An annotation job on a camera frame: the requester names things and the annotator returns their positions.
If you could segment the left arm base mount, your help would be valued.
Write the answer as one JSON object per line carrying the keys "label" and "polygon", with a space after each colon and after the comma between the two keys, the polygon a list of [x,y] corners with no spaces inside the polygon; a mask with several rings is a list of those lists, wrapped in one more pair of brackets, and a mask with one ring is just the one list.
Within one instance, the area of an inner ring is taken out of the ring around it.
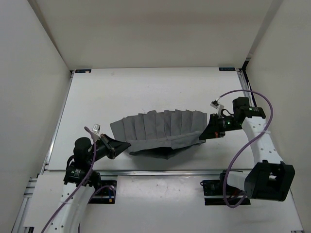
{"label": "left arm base mount", "polygon": [[101,180],[101,184],[95,190],[89,200],[89,204],[114,204],[116,200],[117,180]]}

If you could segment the grey pleated skirt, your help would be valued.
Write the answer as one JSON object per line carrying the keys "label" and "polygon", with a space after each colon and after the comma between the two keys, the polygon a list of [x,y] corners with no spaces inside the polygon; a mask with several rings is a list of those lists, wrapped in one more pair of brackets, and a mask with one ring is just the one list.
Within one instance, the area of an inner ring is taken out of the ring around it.
{"label": "grey pleated skirt", "polygon": [[127,116],[110,124],[114,138],[130,143],[133,156],[169,159],[192,146],[205,143],[199,136],[207,126],[201,111],[149,111]]}

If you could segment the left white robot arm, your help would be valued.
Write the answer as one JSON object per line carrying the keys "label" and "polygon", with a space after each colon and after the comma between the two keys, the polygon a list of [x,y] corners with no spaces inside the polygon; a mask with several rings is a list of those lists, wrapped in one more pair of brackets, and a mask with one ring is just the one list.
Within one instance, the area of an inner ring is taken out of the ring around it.
{"label": "left white robot arm", "polygon": [[73,155],[67,160],[58,208],[44,225],[43,233],[79,233],[89,201],[103,189],[110,189],[115,197],[115,188],[102,185],[100,173],[93,167],[104,157],[115,159],[131,144],[106,134],[90,133],[90,136],[80,137],[74,143]]}

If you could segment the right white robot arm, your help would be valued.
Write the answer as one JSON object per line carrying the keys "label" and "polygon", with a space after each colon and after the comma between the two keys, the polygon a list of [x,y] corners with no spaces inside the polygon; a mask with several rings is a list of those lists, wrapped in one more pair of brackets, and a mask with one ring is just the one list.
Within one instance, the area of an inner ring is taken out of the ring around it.
{"label": "right white robot arm", "polygon": [[236,188],[249,199],[284,201],[295,170],[278,154],[266,129],[264,110],[250,106],[247,97],[238,97],[232,103],[233,114],[211,114],[199,138],[221,138],[228,131],[243,130],[254,157],[254,167],[248,174],[230,168],[224,170],[218,182],[219,190],[229,194]]}

